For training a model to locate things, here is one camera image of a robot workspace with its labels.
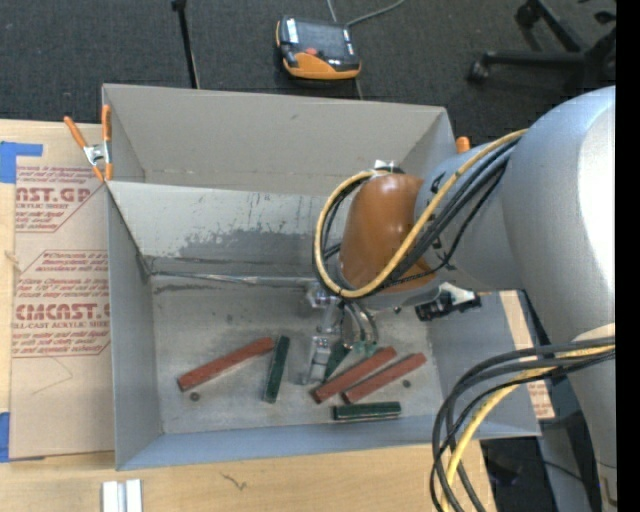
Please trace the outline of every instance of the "blue tape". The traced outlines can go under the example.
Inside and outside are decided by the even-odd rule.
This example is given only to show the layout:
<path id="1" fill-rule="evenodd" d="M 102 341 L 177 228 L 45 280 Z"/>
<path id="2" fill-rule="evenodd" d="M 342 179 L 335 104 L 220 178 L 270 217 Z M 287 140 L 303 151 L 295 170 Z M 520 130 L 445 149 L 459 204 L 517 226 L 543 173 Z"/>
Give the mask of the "blue tape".
<path id="1" fill-rule="evenodd" d="M 9 462 L 9 413 L 0 413 L 0 462 Z"/>
<path id="2" fill-rule="evenodd" d="M 42 156 L 42 148 L 42 144 L 0 141 L 0 183 L 15 183 L 17 158 Z"/>

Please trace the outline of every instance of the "yellow cable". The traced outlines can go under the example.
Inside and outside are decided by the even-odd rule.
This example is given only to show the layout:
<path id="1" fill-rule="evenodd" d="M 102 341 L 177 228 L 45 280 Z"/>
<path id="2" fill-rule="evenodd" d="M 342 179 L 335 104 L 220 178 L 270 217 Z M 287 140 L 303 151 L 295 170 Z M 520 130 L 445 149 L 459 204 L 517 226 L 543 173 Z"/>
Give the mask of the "yellow cable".
<path id="1" fill-rule="evenodd" d="M 566 358 L 566 357 L 582 357 L 587 355 L 601 354 L 603 352 L 612 350 L 611 346 L 592 348 L 592 349 L 576 349 L 571 352 L 566 352 L 558 356 L 558 358 Z M 512 378 L 509 382 L 527 379 L 530 377 L 536 377 L 542 375 L 544 373 L 550 372 L 556 367 L 551 368 L 534 368 L 531 370 L 525 370 L 520 372 L 514 378 Z M 449 460 L 449 465 L 447 466 L 447 483 L 449 486 L 453 484 L 453 479 L 456 475 L 456 471 L 458 470 L 458 465 L 460 464 L 460 460 L 462 459 L 462 454 L 466 449 L 467 445 L 471 441 L 473 435 L 476 430 L 480 426 L 480 424 L 484 421 L 487 415 L 498 405 L 504 397 L 506 397 L 509 393 L 515 390 L 520 384 L 513 384 L 511 386 L 501 388 L 491 395 L 487 397 L 487 399 L 482 403 L 482 405 L 478 408 L 476 413 L 471 418 L 471 421 L 464 429 L 462 435 L 460 436 L 460 440 L 456 444 L 456 449 L 453 451 L 451 455 L 451 459 Z M 446 495 L 441 496 L 440 502 L 442 503 L 442 510 L 444 512 L 448 512 L 449 510 L 449 500 Z"/>
<path id="2" fill-rule="evenodd" d="M 316 268 L 318 273 L 324 282 L 324 284 L 336 295 L 340 297 L 344 297 L 347 299 L 357 299 L 360 297 L 364 297 L 368 295 L 373 290 L 375 290 L 382 282 L 395 270 L 398 264 L 401 262 L 402 258 L 405 257 L 411 246 L 413 246 L 416 238 L 422 231 L 424 225 L 431 218 L 431 215 L 438 207 L 444 196 L 449 192 L 451 187 L 460 179 L 460 177 L 466 173 L 478 160 L 485 157 L 491 151 L 494 151 L 496 148 L 518 138 L 521 137 L 527 130 L 518 130 L 516 132 L 509 133 L 504 137 L 499 138 L 498 140 L 486 145 L 482 150 L 476 153 L 473 157 L 467 160 L 451 177 L 445 182 L 442 188 L 433 196 L 433 199 L 427 206 L 427 208 L 422 212 L 422 215 L 417 220 L 416 224 L 413 226 L 411 231 L 409 231 L 407 237 L 404 239 L 396 253 L 393 255 L 387 266 L 377 275 L 377 277 L 366 284 L 365 286 L 358 288 L 357 290 L 343 290 L 336 282 L 334 282 L 329 273 L 327 272 L 322 255 L 322 246 L 320 243 L 322 237 L 322 229 L 325 223 L 325 219 L 328 215 L 328 212 L 333 205 L 333 201 L 338 197 L 340 192 L 342 192 L 347 186 L 349 186 L 354 181 L 360 180 L 363 178 L 363 174 L 370 174 L 371 176 L 380 174 L 379 171 L 365 171 L 365 173 L 360 173 L 348 180 L 344 181 L 334 192 L 331 194 L 329 199 L 327 200 L 324 208 L 320 212 L 320 216 L 318 218 L 318 222 L 316 224 L 315 231 L 315 240 L 314 240 L 314 259 L 316 262 Z"/>

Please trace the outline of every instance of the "cardboard box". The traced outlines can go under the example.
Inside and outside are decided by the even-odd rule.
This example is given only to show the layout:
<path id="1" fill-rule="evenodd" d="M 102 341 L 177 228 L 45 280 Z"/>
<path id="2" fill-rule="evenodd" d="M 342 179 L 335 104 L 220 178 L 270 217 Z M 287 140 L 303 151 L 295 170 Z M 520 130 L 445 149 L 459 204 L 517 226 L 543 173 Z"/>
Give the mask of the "cardboard box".
<path id="1" fill-rule="evenodd" d="M 113 112 L 107 231 L 118 469 L 427 443 L 455 380 L 513 350 L 494 294 L 432 325 L 411 309 L 378 315 L 381 346 L 427 358 L 406 383 L 369 397 L 401 401 L 399 419 L 335 424 L 330 407 L 340 398 L 315 403 L 301 375 L 322 319 L 305 299 L 320 208 L 377 159 L 422 173 L 453 155 L 444 109 L 113 85 L 104 101 Z M 278 335 L 291 348 L 275 403 L 260 399 L 269 357 L 201 385 L 197 400 L 180 391 L 185 372 Z M 349 354 L 345 367 L 362 357 Z M 478 436 L 538 433 L 521 389 Z"/>

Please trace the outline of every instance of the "red wooden block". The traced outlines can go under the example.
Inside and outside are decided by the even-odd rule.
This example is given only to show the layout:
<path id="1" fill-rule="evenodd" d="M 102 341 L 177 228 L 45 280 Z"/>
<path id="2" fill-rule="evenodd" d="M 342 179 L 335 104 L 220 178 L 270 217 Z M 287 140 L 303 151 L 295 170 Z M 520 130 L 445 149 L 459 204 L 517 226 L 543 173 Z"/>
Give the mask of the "red wooden block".
<path id="1" fill-rule="evenodd" d="M 427 362 L 424 354 L 417 353 L 405 357 L 402 361 L 390 366 L 389 368 L 378 372 L 376 375 L 369 377 L 367 380 L 356 384 L 342 393 L 345 402 L 352 404 L 361 398 L 377 391 L 378 389 L 390 384 L 396 379 L 405 376 Z"/>
<path id="2" fill-rule="evenodd" d="M 208 380 L 218 377 L 226 370 L 250 359 L 252 357 L 261 356 L 270 350 L 273 350 L 275 342 L 272 338 L 260 338 L 256 341 L 235 350 L 226 356 L 219 357 L 208 362 L 198 368 L 191 370 L 184 375 L 178 377 L 178 387 L 180 391 L 188 391 Z"/>
<path id="3" fill-rule="evenodd" d="M 368 359 L 365 359 L 361 363 L 351 367 L 341 375 L 331 379 L 322 386 L 316 388 L 311 392 L 313 399 L 322 403 L 327 398 L 331 398 L 333 395 L 340 393 L 341 391 L 353 386 L 356 382 L 363 379 L 371 372 L 377 370 L 384 364 L 391 361 L 398 354 L 393 347 L 386 347 L 378 350 Z"/>

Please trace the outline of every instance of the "cardboard sheet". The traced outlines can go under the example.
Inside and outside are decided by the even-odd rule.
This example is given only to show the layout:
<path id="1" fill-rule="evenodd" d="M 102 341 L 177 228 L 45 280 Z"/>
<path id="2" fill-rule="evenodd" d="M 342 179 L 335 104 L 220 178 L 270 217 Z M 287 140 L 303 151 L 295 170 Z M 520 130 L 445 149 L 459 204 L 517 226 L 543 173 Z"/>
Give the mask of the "cardboard sheet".
<path id="1" fill-rule="evenodd" d="M 80 128 L 99 142 L 99 126 Z M 17 156 L 15 185 L 5 185 L 15 198 L 3 255 L 4 282 L 13 279 L 9 457 L 112 449 L 105 188 L 63 123 L 0 121 L 0 134 L 41 146 L 39 157 Z"/>

